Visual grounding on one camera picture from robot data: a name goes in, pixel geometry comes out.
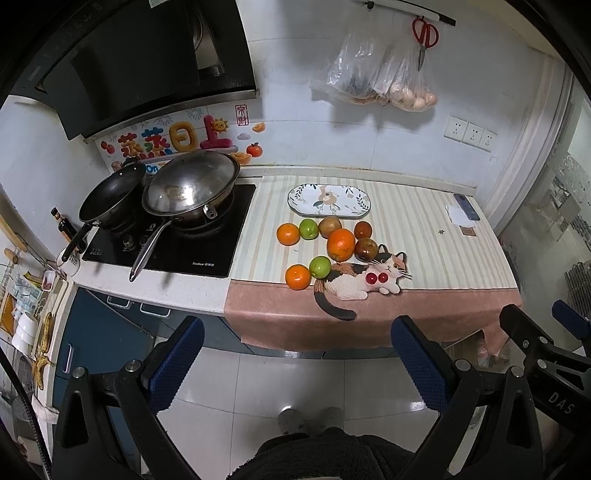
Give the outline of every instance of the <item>smartphone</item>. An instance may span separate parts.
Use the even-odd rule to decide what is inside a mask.
[[[470,203],[470,200],[468,200],[465,195],[462,195],[461,193],[456,193],[454,194],[454,198],[460,204],[460,207],[462,207],[462,210],[464,210],[464,213],[466,214],[468,219],[475,221],[480,220],[480,217],[474,210],[474,207]]]

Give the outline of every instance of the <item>cabinet door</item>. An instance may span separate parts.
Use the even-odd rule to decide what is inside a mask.
[[[80,288],[72,304],[57,358],[57,375],[68,379],[76,367],[90,373],[120,370],[143,360],[154,339]]]

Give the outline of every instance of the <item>scissors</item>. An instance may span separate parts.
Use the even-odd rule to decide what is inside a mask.
[[[422,24],[420,27],[420,33],[417,33],[417,25]],[[431,42],[431,32],[433,32],[435,39]],[[413,20],[413,34],[414,38],[421,45],[421,51],[418,54],[418,70],[420,72],[421,68],[423,68],[423,63],[425,61],[425,52],[428,48],[434,47],[437,45],[439,41],[439,31],[435,27],[435,25],[431,23],[427,23],[425,17],[417,17]]]

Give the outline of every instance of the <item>frying pan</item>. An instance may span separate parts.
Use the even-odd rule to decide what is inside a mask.
[[[113,230],[129,221],[136,195],[131,195],[137,189],[142,189],[142,180],[146,173],[146,166],[133,163],[123,167],[100,182],[82,203],[78,217],[84,225],[68,244],[61,260],[67,262],[70,255],[92,227],[100,226],[106,230]]]
[[[216,208],[232,191],[240,164],[229,155],[195,150],[169,161],[144,190],[142,205],[149,214],[162,218],[135,259],[129,281],[144,269],[163,230],[171,223],[214,219]]]

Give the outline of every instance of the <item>white tile floor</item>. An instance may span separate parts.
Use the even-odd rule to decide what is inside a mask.
[[[345,411],[345,431],[379,435],[416,450],[437,418],[398,358],[305,360],[203,348],[160,422],[203,480],[220,480],[280,434],[286,406],[314,419],[326,407]],[[451,470],[463,464],[476,431]]]

